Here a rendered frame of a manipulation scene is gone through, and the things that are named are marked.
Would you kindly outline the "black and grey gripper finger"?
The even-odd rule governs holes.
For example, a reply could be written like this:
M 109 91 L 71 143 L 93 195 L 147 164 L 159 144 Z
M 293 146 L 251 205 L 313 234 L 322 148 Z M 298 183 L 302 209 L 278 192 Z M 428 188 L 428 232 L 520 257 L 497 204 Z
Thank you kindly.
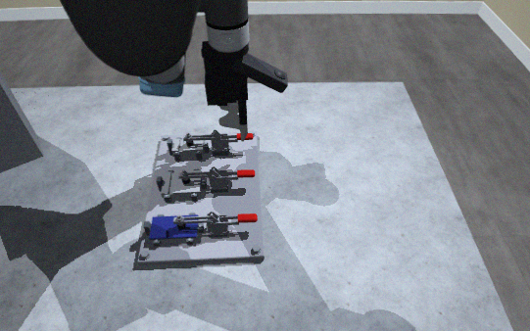
M 222 110 L 224 110 L 224 111 L 228 111 L 228 106 L 229 106 L 229 104 L 231 104 L 231 103 L 227 103 L 227 106 L 219 106 L 219 107 L 220 107 Z M 238 107 L 237 107 L 237 113 L 239 114 L 239 109 L 238 109 Z
M 228 106 L 228 114 L 221 117 L 218 122 L 221 126 L 239 129 L 242 142 L 248 134 L 246 89 L 240 89 L 240 93 L 241 99 L 238 99 L 238 103 L 231 103 Z M 239 115 L 237 107 L 239 107 Z

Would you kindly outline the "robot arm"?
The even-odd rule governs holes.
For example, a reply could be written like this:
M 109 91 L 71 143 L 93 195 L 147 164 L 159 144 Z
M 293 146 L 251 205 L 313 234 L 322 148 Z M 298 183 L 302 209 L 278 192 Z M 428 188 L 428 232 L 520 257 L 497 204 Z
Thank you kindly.
M 171 78 L 186 56 L 197 12 L 205 13 L 208 41 L 216 50 L 235 52 L 249 42 L 248 0 L 60 1 L 90 51 L 109 67 L 138 76 L 145 95 L 182 95 L 185 62 Z M 248 53 L 232 69 L 279 93 L 288 86 L 286 72 Z

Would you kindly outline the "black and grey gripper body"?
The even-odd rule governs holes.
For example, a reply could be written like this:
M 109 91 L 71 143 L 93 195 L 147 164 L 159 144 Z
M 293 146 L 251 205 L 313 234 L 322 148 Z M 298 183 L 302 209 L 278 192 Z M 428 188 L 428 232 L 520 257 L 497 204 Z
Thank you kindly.
M 208 41 L 202 42 L 202 58 L 205 65 L 205 88 L 208 106 L 227 106 L 241 99 L 240 89 L 246 89 L 248 100 L 247 76 L 232 69 L 238 58 L 249 51 L 249 43 L 235 52 L 220 52 L 210 48 Z M 223 58 L 220 60 L 219 58 Z M 211 59 L 211 60 L 210 60 Z

